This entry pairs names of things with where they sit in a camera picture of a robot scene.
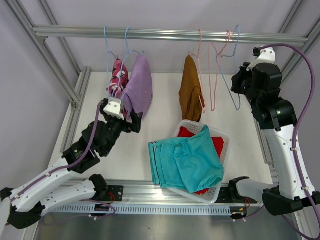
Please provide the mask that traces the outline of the red trousers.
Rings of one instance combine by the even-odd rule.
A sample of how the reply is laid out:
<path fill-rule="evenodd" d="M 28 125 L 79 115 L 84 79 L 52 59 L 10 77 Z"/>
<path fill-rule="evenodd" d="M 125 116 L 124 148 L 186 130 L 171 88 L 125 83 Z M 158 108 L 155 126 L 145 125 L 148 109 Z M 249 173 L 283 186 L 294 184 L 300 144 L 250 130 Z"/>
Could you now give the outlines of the red trousers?
<path fill-rule="evenodd" d="M 211 188 L 223 180 L 222 165 L 208 126 L 187 138 L 174 152 L 182 183 L 189 193 Z"/>

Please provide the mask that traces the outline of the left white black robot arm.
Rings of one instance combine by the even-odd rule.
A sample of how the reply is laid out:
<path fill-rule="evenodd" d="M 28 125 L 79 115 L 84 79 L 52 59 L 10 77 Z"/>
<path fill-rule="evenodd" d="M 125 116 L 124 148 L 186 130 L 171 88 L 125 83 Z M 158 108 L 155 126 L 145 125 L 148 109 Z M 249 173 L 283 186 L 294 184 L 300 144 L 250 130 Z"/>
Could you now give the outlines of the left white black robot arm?
<path fill-rule="evenodd" d="M 99 103 L 95 120 L 55 164 L 18 188 L 6 187 L 0 191 L 0 227 L 11 225 L 21 230 L 63 205 L 105 199 L 109 186 L 100 174 L 62 190 L 57 188 L 99 164 L 101 157 L 109 155 L 121 133 L 139 133 L 143 113 L 132 111 L 130 118 L 127 121 Z"/>

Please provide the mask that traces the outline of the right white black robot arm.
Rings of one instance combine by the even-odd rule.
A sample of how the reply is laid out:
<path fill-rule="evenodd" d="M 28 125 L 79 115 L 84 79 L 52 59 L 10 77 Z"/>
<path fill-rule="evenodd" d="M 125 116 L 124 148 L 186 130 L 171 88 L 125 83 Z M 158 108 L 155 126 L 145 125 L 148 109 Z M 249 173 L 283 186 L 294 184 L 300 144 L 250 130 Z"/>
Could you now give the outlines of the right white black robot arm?
<path fill-rule="evenodd" d="M 233 202 L 240 202 L 244 197 L 262 202 L 273 216 L 291 214 L 312 203 L 320 203 L 320 193 L 308 176 L 300 150 L 295 109 L 280 97 L 282 78 L 275 64 L 258 63 L 252 67 L 244 62 L 231 79 L 232 92 L 246 97 L 266 138 L 279 183 L 266 184 L 242 176 L 230 180 L 227 195 Z"/>

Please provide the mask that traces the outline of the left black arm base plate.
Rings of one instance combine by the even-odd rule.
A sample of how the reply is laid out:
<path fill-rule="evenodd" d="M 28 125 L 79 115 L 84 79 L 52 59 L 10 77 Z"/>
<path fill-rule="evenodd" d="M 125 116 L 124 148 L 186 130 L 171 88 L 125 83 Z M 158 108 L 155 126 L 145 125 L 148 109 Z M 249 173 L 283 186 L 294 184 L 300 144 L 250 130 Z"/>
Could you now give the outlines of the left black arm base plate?
<path fill-rule="evenodd" d="M 122 185 L 109 185 L 103 200 L 107 202 L 122 202 L 124 187 Z"/>

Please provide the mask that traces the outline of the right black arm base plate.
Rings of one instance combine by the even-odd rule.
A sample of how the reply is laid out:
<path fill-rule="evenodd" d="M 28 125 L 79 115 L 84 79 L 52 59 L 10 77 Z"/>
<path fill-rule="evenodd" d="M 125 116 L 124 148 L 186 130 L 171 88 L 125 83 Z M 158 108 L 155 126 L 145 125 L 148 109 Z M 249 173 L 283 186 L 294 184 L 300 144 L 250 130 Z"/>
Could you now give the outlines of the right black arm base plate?
<path fill-rule="evenodd" d="M 229 187 L 221 187 L 216 200 L 218 204 L 245 204 L 245 197 L 240 196 L 236 189 L 231 189 Z"/>

